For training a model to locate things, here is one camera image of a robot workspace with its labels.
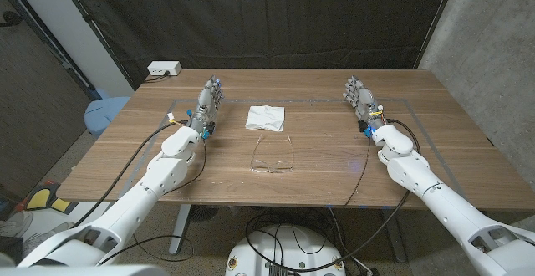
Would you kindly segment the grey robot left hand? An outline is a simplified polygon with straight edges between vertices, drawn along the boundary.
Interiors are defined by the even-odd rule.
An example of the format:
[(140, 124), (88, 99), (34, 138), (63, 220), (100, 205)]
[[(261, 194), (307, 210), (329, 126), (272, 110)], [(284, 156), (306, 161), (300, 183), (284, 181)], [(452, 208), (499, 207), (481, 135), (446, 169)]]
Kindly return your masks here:
[(201, 90), (190, 127), (206, 139), (215, 129), (218, 110), (224, 95), (221, 81), (213, 74)]

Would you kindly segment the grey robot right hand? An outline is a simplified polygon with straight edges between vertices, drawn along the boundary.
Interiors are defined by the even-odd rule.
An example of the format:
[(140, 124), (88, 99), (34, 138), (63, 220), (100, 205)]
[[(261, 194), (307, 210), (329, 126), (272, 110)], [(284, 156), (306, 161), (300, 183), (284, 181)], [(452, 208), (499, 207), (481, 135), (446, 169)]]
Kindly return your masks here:
[(358, 118), (359, 131), (370, 138), (376, 130), (386, 125), (383, 106), (355, 76), (348, 78), (344, 86), (343, 97), (354, 109)]

